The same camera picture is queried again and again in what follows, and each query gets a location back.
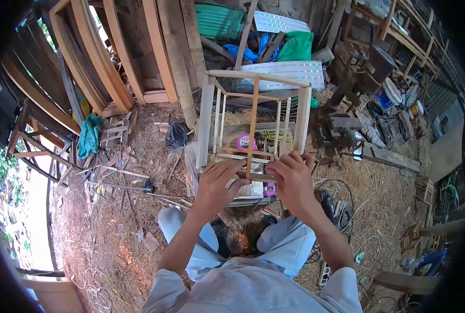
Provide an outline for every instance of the white corrugated sheet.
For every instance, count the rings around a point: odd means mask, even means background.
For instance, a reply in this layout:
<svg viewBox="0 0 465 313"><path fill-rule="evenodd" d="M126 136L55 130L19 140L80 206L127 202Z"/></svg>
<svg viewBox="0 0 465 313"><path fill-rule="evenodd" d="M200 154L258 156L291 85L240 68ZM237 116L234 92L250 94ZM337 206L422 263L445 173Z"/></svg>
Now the white corrugated sheet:
<svg viewBox="0 0 465 313"><path fill-rule="evenodd" d="M288 61L244 65L242 71L272 74L286 78L295 78L311 83L313 89L324 89L325 79L321 61ZM276 82L260 81L259 90L293 89L294 86Z"/></svg>
<svg viewBox="0 0 465 313"><path fill-rule="evenodd" d="M276 14L266 13L262 11L255 11L255 26L258 32L311 32L309 25L306 22L291 19Z"/></svg>

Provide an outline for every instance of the angle grinder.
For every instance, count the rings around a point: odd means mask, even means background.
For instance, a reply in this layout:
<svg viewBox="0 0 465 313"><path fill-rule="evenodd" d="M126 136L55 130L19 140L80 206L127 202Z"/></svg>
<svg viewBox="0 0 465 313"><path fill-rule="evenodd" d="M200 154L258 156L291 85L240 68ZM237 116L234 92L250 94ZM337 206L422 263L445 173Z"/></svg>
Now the angle grinder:
<svg viewBox="0 0 465 313"><path fill-rule="evenodd" d="M316 200L321 203L325 215L330 219L330 221L337 226L339 224L339 219L335 214L335 207L333 205L333 197L330 196L326 190L315 190L314 195Z"/></svg>

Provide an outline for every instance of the hand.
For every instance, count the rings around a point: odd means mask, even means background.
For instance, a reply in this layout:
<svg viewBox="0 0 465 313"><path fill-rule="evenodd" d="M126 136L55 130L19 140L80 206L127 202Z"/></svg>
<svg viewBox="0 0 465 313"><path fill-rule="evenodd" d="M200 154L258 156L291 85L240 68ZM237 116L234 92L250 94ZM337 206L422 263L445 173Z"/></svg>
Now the hand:
<svg viewBox="0 0 465 313"><path fill-rule="evenodd" d="M276 194L282 203L307 225L310 225L318 208L322 209L314 197L311 177L315 160L309 153L300 155L294 150L266 166L266 173L276 180Z"/></svg>
<svg viewBox="0 0 465 313"><path fill-rule="evenodd" d="M236 179L229 188L225 184L236 174L247 160L227 160L214 163L201 175L196 201L189 210L189 215L203 225L234 200L238 189L252 182L249 179Z"/></svg>

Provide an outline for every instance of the person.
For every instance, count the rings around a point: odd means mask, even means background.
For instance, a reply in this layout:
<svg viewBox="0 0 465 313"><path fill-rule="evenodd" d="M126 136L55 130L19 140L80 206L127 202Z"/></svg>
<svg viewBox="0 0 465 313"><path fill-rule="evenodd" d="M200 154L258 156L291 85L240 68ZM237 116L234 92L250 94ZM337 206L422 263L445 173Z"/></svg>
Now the person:
<svg viewBox="0 0 465 313"><path fill-rule="evenodd" d="M351 247L314 197L310 154L293 151L266 165L278 197L293 215L262 232L257 249L263 255L226 260L217 253L217 236L208 221L251 183L240 178L225 188L245 165L245 159L214 163L202 174L187 216L173 208L160 212L168 246L141 312L362 312ZM333 272L319 297L293 281L316 238ZM184 270L195 282L191 291L182 281Z"/></svg>

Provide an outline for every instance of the green crate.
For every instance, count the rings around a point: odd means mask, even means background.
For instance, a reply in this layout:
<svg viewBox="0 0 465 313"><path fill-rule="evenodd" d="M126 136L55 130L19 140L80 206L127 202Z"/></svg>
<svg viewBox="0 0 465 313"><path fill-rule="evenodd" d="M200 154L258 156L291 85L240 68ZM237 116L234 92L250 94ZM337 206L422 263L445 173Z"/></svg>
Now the green crate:
<svg viewBox="0 0 465 313"><path fill-rule="evenodd" d="M247 11L217 3L196 3L198 31L215 40L236 40L241 36Z"/></svg>

